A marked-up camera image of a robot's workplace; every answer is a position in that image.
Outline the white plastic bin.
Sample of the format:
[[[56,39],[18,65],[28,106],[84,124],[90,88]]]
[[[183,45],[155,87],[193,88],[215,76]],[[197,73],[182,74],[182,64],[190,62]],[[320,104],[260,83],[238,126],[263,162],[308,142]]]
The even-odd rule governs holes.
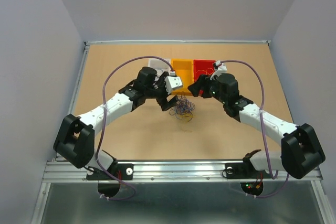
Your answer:
[[[169,64],[171,63],[170,59],[165,59],[168,63],[165,63],[159,59],[149,59],[148,67],[156,70],[156,77],[159,78],[163,72],[169,72],[171,70]]]

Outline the red plastic bin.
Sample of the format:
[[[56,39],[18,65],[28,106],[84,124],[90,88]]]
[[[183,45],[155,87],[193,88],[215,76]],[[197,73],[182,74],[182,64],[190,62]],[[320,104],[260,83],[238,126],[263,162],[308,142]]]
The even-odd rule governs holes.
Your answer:
[[[193,60],[194,81],[202,74],[211,75],[214,72],[214,62],[215,60]]]

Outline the yellow plastic bin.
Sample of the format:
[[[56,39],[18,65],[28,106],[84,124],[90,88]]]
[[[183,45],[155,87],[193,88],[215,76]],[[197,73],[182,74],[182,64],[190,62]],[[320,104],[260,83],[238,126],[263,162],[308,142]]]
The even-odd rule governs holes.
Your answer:
[[[194,83],[194,64],[190,59],[172,59],[172,66],[182,80],[183,87],[173,91],[173,95],[184,94],[192,96],[192,93],[188,90],[188,86]]]

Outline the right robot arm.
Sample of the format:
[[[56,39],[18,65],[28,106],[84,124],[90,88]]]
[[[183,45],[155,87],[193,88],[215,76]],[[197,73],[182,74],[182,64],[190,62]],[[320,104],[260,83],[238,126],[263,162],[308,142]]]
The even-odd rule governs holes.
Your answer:
[[[275,152],[265,146],[264,150],[247,154],[241,165],[244,175],[253,177],[260,170],[282,171],[295,179],[302,179],[325,162],[325,153],[311,125],[296,125],[265,112],[240,94],[238,82],[232,74],[222,73],[213,78],[203,74],[188,86],[188,90],[194,97],[216,99],[228,116],[259,130],[264,142],[271,138],[280,146],[280,150]]]

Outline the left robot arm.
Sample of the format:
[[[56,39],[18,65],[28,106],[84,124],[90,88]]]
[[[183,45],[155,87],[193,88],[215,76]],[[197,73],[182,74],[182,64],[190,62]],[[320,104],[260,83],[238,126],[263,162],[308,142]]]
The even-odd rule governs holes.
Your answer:
[[[147,99],[155,99],[162,111],[169,110],[178,98],[174,96],[169,100],[168,96],[182,86],[175,72],[165,71],[158,76],[155,69],[143,67],[137,77],[111,99],[103,99],[102,105],[79,116],[65,116],[53,149],[76,168],[90,167],[106,179],[115,179],[117,160],[101,150],[101,143],[94,145],[95,137],[103,137],[109,124],[134,111]]]

